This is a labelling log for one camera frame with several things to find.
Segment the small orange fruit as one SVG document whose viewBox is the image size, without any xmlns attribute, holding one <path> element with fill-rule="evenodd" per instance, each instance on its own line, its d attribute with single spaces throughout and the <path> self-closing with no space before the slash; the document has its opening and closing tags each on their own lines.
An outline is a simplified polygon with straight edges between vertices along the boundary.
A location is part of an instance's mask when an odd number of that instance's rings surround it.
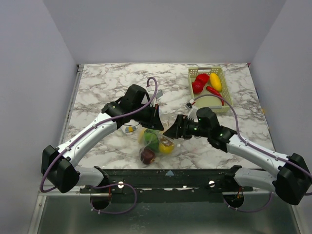
<svg viewBox="0 0 312 234">
<path fill-rule="evenodd" d="M 167 138 L 165 138 L 165 137 L 162 137 L 162 138 L 160 139 L 160 142 L 161 142 L 163 145 L 165 145 L 166 147 L 169 147 L 169 146 L 171 146 L 171 145 L 173 144 L 169 139 L 167 139 Z"/>
</svg>

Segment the yellow banana bunch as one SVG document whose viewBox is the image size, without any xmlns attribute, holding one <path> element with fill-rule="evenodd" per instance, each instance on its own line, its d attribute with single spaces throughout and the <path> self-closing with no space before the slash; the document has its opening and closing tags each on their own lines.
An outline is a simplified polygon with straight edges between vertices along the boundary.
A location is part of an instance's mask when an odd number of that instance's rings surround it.
<svg viewBox="0 0 312 234">
<path fill-rule="evenodd" d="M 140 144 L 144 143 L 144 133 L 145 133 L 145 130 L 142 130 L 138 135 L 138 143 Z"/>
</svg>

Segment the yellow green lemon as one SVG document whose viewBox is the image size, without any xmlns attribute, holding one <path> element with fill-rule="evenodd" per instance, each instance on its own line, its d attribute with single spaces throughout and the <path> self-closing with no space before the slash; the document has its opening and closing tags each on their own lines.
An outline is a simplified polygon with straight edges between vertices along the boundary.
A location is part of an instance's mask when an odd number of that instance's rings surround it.
<svg viewBox="0 0 312 234">
<path fill-rule="evenodd" d="M 158 150 L 162 154 L 170 154 L 174 150 L 174 148 L 175 148 L 174 144 L 167 145 L 164 144 L 163 142 L 160 142 Z"/>
</svg>

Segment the clear zip top bag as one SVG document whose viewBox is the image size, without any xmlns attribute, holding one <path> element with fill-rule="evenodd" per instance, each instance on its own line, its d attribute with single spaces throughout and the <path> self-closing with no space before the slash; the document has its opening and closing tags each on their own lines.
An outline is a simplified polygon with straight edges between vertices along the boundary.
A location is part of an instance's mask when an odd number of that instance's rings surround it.
<svg viewBox="0 0 312 234">
<path fill-rule="evenodd" d="M 125 135 L 137 134 L 139 145 L 139 159 L 145 165 L 159 162 L 166 157 L 178 156 L 181 152 L 181 145 L 176 139 L 171 139 L 164 135 L 164 132 L 169 129 L 172 123 L 172 118 L 169 114 L 159 111 L 159 116 L 164 130 L 152 130 L 141 126 L 139 123 L 130 123 L 122 126 L 122 131 Z"/>
</svg>

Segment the green bell pepper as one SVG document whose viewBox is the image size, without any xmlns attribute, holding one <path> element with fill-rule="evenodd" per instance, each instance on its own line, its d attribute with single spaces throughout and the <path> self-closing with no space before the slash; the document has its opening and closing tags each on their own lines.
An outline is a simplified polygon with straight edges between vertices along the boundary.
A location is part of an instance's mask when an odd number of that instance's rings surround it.
<svg viewBox="0 0 312 234">
<path fill-rule="evenodd" d="M 158 153 L 159 152 L 159 142 L 158 141 L 152 141 L 146 146 L 146 148 L 151 150 L 154 153 Z"/>
</svg>

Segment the dark maroon fruit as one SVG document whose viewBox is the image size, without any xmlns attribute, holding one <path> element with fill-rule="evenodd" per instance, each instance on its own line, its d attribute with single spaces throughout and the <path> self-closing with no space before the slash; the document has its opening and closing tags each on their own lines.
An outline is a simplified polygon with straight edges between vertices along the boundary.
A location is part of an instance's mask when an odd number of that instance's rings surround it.
<svg viewBox="0 0 312 234">
<path fill-rule="evenodd" d="M 155 153 L 149 148 L 144 148 L 140 154 L 140 160 L 142 163 L 149 165 L 155 160 Z"/>
</svg>

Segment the red round fruit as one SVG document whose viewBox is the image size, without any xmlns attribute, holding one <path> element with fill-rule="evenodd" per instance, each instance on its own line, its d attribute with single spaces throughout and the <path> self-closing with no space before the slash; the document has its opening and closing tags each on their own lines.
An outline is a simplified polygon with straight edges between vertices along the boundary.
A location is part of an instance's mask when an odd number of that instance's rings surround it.
<svg viewBox="0 0 312 234">
<path fill-rule="evenodd" d="M 194 81 L 192 82 L 192 89 L 194 94 L 200 94 L 203 91 L 204 84 L 202 84 L 200 81 Z"/>
</svg>

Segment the red chili pepper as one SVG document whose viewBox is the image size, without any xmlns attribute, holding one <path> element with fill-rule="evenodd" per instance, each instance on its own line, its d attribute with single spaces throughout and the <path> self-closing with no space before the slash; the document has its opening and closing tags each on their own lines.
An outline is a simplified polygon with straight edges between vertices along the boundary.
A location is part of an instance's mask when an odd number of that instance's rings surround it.
<svg viewBox="0 0 312 234">
<path fill-rule="evenodd" d="M 221 93 L 219 91 L 217 91 L 216 89 L 214 89 L 213 87 L 211 87 L 211 86 L 207 86 L 206 90 L 209 91 L 213 95 L 217 95 L 217 96 L 223 98 Z M 221 104 L 222 104 L 222 106 L 224 106 L 224 100 L 223 99 L 221 99 Z"/>
</svg>

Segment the small green watermelon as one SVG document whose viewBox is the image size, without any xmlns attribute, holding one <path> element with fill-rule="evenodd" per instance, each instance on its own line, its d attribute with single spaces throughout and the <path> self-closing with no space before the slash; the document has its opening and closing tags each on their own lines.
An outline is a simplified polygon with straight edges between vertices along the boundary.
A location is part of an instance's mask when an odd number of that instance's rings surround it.
<svg viewBox="0 0 312 234">
<path fill-rule="evenodd" d="M 146 144 L 158 143 L 158 136 L 155 131 L 147 129 L 143 133 L 143 140 Z"/>
</svg>

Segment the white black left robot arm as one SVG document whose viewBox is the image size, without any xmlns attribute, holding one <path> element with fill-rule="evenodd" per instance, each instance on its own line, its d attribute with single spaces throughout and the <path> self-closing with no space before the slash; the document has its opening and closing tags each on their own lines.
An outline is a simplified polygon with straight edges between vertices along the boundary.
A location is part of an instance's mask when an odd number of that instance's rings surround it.
<svg viewBox="0 0 312 234">
<path fill-rule="evenodd" d="M 146 89 L 133 84 L 124 96 L 105 104 L 95 120 L 75 137 L 56 148 L 47 146 L 42 153 L 43 179 L 48 179 L 61 193 L 80 185 L 104 192 L 108 187 L 106 173 L 99 167 L 79 168 L 79 162 L 98 142 L 131 120 L 162 131 L 159 105 L 153 103 L 154 98 Z"/>
</svg>

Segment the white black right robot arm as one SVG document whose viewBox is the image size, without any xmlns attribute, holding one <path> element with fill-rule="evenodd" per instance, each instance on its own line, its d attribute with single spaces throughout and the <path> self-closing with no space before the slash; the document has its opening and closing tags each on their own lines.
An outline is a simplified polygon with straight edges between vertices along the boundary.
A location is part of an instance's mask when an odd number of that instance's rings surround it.
<svg viewBox="0 0 312 234">
<path fill-rule="evenodd" d="M 178 115 L 165 136 L 173 139 L 205 137 L 212 147 L 261 167 L 260 171 L 240 167 L 225 177 L 224 185 L 230 191 L 239 187 L 260 188 L 274 192 L 288 204 L 300 203 L 312 185 L 312 175 L 301 155 L 274 152 L 247 140 L 238 130 L 220 125 L 216 113 L 208 107 L 197 110 L 196 116 L 197 121 L 194 121 Z"/>
</svg>

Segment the pale green perforated basket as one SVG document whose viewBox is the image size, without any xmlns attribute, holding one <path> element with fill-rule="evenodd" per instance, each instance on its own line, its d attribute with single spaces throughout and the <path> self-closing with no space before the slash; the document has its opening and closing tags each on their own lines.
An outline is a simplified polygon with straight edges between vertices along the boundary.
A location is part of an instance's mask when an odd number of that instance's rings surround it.
<svg viewBox="0 0 312 234">
<path fill-rule="evenodd" d="M 209 107 L 219 114 L 229 111 L 232 99 L 221 67 L 191 67 L 188 76 L 191 104 L 197 108 Z"/>
</svg>

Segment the red bell pepper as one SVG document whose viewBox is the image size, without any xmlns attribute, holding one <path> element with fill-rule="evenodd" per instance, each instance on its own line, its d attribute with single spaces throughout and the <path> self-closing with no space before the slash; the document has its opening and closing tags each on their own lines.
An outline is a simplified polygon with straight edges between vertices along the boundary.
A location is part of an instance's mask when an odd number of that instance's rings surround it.
<svg viewBox="0 0 312 234">
<path fill-rule="evenodd" d="M 200 82 L 201 84 L 205 85 L 209 81 L 209 75 L 208 74 L 199 74 L 196 78 L 195 81 Z"/>
</svg>

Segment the yellow mango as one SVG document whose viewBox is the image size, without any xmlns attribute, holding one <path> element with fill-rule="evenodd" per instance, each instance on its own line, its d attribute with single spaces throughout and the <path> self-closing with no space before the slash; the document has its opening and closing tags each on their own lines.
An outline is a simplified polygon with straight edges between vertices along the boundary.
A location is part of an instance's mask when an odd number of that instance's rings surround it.
<svg viewBox="0 0 312 234">
<path fill-rule="evenodd" d="M 219 78 L 219 76 L 217 74 L 215 74 L 215 73 L 210 74 L 210 84 L 217 91 L 219 91 L 219 92 L 222 91 L 221 79 Z"/>
</svg>

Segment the black mounting rail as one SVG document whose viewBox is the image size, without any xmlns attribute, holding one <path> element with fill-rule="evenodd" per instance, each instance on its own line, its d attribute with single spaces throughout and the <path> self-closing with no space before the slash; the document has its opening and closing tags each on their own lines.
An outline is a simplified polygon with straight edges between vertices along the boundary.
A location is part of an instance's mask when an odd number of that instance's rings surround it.
<svg viewBox="0 0 312 234">
<path fill-rule="evenodd" d="M 223 193 L 239 190 L 230 169 L 106 169 L 100 189 L 86 186 L 80 193 L 96 202 L 179 203 L 223 201 Z"/>
</svg>

